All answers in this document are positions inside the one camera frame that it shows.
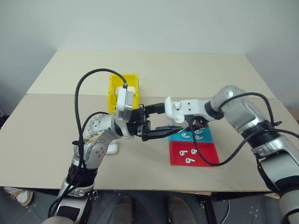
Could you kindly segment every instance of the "white wall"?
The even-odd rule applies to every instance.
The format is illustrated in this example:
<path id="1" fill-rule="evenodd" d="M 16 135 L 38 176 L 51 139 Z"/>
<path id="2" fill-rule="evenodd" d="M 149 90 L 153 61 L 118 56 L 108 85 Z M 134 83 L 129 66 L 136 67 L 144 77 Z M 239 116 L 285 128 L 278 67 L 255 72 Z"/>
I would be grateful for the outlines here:
<path id="1" fill-rule="evenodd" d="M 11 113 L 56 49 L 246 53 L 299 109 L 297 0 L 2 0 L 0 108 Z"/>

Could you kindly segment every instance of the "yellow plastic crate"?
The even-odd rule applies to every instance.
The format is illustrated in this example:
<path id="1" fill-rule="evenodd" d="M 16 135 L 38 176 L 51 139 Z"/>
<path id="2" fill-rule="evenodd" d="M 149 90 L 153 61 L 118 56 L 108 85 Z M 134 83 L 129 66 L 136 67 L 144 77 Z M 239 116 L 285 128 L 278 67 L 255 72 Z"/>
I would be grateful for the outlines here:
<path id="1" fill-rule="evenodd" d="M 137 74 L 122 74 L 126 79 L 128 86 L 135 87 L 136 93 L 133 98 L 133 109 L 137 109 L 139 105 L 139 79 Z M 111 74 L 108 90 L 108 111 L 109 113 L 116 113 L 116 88 L 122 87 L 123 81 L 117 75 Z"/>

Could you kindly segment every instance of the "black cable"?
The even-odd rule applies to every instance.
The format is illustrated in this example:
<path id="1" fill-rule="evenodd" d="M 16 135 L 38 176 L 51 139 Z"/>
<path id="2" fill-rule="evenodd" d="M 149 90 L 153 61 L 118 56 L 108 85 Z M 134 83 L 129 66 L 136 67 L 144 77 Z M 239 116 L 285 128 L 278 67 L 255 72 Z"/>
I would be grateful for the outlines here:
<path id="1" fill-rule="evenodd" d="M 274 117 L 273 117 L 273 112 L 272 112 L 272 108 L 271 108 L 271 106 L 270 106 L 269 100 L 268 100 L 263 94 L 261 94 L 261 93 L 257 93 L 257 92 L 246 92 L 246 93 L 242 93 L 242 94 L 239 94 L 239 95 L 237 95 L 237 96 L 231 97 L 231 98 L 225 100 L 225 101 L 219 106 L 219 111 L 222 110 L 222 107 L 223 107 L 226 103 L 228 103 L 228 102 L 230 102 L 230 101 L 232 101 L 232 100 L 234 100 L 234 99 L 237 99 L 237 98 L 240 98 L 240 97 L 245 97 L 245 96 L 258 96 L 258 97 L 262 98 L 262 99 L 265 101 L 266 105 L 267 105 L 267 109 L 268 109 L 269 116 L 270 116 L 270 122 L 271 122 L 271 124 L 272 124 L 273 126 L 275 126 L 275 123 L 274 123 Z"/>
<path id="2" fill-rule="evenodd" d="M 282 130 L 282 129 L 270 129 L 270 130 L 259 130 L 259 131 L 256 131 L 254 133 L 251 133 L 250 135 L 248 135 L 241 143 L 240 145 L 237 147 L 237 149 L 223 162 L 220 162 L 220 163 L 214 163 L 214 162 L 210 162 L 208 160 L 205 159 L 205 157 L 202 155 L 202 153 L 200 152 L 199 148 L 198 148 L 198 145 L 197 145 L 197 142 L 196 142 L 196 138 L 195 138 L 195 133 L 194 133 L 194 129 L 192 127 L 192 125 L 189 126 L 190 129 L 191 129 L 191 133 L 192 133 L 192 137 L 193 137 L 193 142 L 194 142 L 194 146 L 196 148 L 196 151 L 198 153 L 198 155 L 201 157 L 201 159 L 206 162 L 207 164 L 211 165 L 211 166 L 222 166 L 226 163 L 228 163 L 229 161 L 231 161 L 236 155 L 237 153 L 241 150 L 241 148 L 245 145 L 245 143 L 254 135 L 258 134 L 258 133 L 261 133 L 261 132 L 283 132 L 283 133 L 286 133 L 286 134 L 290 134 L 290 135 L 293 135 L 297 138 L 299 138 L 299 135 L 296 134 L 296 133 L 293 133 L 293 132 L 290 132 L 290 131 L 287 131 L 287 130 Z"/>
<path id="3" fill-rule="evenodd" d="M 286 213 L 284 218 L 282 219 L 281 223 L 282 224 L 289 224 L 290 223 L 289 216 L 292 215 L 292 214 L 295 214 L 297 212 L 299 212 L 299 209 L 294 209 L 294 210 L 289 211 L 288 213 Z"/>
<path id="4" fill-rule="evenodd" d="M 107 72 L 110 72 L 110 73 L 113 73 L 113 74 L 117 75 L 124 82 L 123 88 L 127 88 L 128 87 L 126 79 L 120 73 L 118 73 L 116 71 L 113 71 L 111 69 L 95 69 L 95 70 L 92 70 L 92 71 L 86 73 L 82 78 L 80 78 L 80 80 L 79 80 L 79 82 L 77 84 L 76 90 L 75 90 L 75 116 L 76 116 L 76 122 L 77 122 L 78 132 L 79 132 L 79 140 L 78 140 L 79 141 L 79 145 L 78 145 L 78 147 L 79 146 L 83 146 L 83 144 L 84 144 L 83 131 L 82 131 L 82 127 L 81 127 L 81 122 L 80 122 L 80 117 L 79 117 L 79 109 L 78 109 L 79 90 L 80 90 L 81 84 L 83 83 L 83 81 L 87 77 L 89 77 L 93 73 L 100 72 L 100 71 L 107 71 Z"/>
<path id="5" fill-rule="evenodd" d="M 290 135 L 292 135 L 292 136 L 299 139 L 299 134 L 296 134 L 294 132 L 290 132 L 290 131 L 287 131 L 287 130 L 283 130 L 283 129 L 276 129 L 276 128 L 274 129 L 273 128 L 273 129 L 269 130 L 269 132 L 282 132 L 282 133 L 290 134 Z"/>
<path id="6" fill-rule="evenodd" d="M 71 193 L 77 186 L 79 186 L 80 183 L 81 182 L 78 182 L 75 186 L 73 186 L 71 189 L 69 189 L 67 191 L 67 194 Z M 50 205 L 49 210 L 48 210 L 48 218 L 54 215 L 55 210 L 53 210 L 53 212 L 52 212 L 52 208 L 55 204 L 59 204 L 61 202 L 61 200 L 62 200 L 62 196 L 56 198 L 56 200 L 53 201 L 53 203 Z"/>
<path id="7" fill-rule="evenodd" d="M 83 129 L 81 127 L 81 122 L 80 122 L 80 117 L 79 117 L 79 109 L 78 109 L 78 97 L 79 97 L 79 90 L 81 87 L 81 84 L 83 83 L 83 81 L 89 77 L 90 75 L 92 75 L 93 73 L 96 72 L 100 72 L 100 71 L 106 71 L 106 72 L 110 72 L 113 73 L 115 75 L 117 75 L 118 77 L 120 77 L 123 82 L 123 88 L 127 88 L 128 84 L 126 79 L 118 72 L 113 71 L 111 69 L 95 69 L 92 70 L 88 73 L 86 73 L 82 78 L 80 78 L 76 90 L 75 90 L 75 117 L 76 117 L 76 123 L 77 123 L 77 128 L 78 128 L 78 133 L 79 133 L 79 139 L 78 141 L 74 141 L 73 144 L 78 146 L 78 151 L 79 151 L 79 164 L 78 164 L 78 169 L 76 170 L 75 175 L 73 176 L 73 178 L 71 179 L 71 181 L 69 182 L 68 186 L 66 187 L 66 189 L 64 190 L 64 192 L 62 193 L 62 195 L 56 199 L 52 205 L 50 206 L 49 210 L 48 210 L 48 217 L 51 217 L 54 215 L 55 210 L 57 209 L 59 203 L 61 202 L 61 200 L 63 199 L 64 196 L 66 196 L 68 194 L 68 190 L 70 189 L 70 187 L 72 186 L 74 180 L 77 178 L 78 176 L 78 171 L 79 168 L 83 165 L 83 167 L 85 168 L 85 163 L 84 163 L 84 159 L 83 159 L 83 153 L 84 153 L 84 139 L 83 139 Z"/>
<path id="8" fill-rule="evenodd" d="M 84 130 L 85 130 L 85 127 L 86 127 L 86 125 L 87 125 L 87 122 L 89 121 L 89 119 L 90 118 L 92 118 L 94 115 L 96 115 L 96 114 L 109 114 L 109 113 L 106 113 L 106 112 L 102 112 L 102 111 L 99 111 L 99 112 L 95 112 L 95 113 L 92 113 L 91 115 L 89 115 L 88 116 L 88 118 L 85 120 L 85 122 L 84 122 L 84 124 L 83 124 L 83 126 L 82 126 L 82 132 L 84 132 Z"/>

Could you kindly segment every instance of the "red container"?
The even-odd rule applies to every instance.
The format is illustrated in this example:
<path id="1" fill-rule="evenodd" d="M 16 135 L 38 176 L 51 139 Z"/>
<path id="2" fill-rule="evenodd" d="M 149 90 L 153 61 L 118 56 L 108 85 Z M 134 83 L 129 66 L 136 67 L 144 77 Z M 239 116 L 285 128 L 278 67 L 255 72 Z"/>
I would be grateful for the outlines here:
<path id="1" fill-rule="evenodd" d="M 201 154 L 210 162 L 219 163 L 218 154 L 214 143 L 198 142 L 197 143 Z M 191 149 L 196 149 L 193 142 L 187 141 L 171 141 L 169 144 L 170 149 L 170 164 L 175 166 L 191 166 L 191 167 L 211 167 L 205 163 L 198 153 L 191 154 Z M 187 151 L 183 156 L 180 151 Z M 186 163 L 186 158 L 195 160 L 194 162 Z"/>

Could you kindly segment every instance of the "shoe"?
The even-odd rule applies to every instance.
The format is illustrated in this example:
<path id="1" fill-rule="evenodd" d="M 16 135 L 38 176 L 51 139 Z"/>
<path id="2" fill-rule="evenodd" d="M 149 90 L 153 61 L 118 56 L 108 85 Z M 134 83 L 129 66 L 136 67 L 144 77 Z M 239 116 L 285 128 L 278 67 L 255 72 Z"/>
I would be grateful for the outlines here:
<path id="1" fill-rule="evenodd" d="M 168 222 L 171 224 L 197 224 L 191 209 L 179 197 L 168 199 Z"/>
<path id="2" fill-rule="evenodd" d="M 112 210 L 108 224 L 132 224 L 133 223 L 133 200 L 125 196 Z"/>
<path id="3" fill-rule="evenodd" d="M 23 206 L 27 206 L 33 199 L 33 192 L 28 190 L 21 190 L 12 187 L 4 187 L 4 190 L 11 194 L 12 199 L 15 199 Z"/>

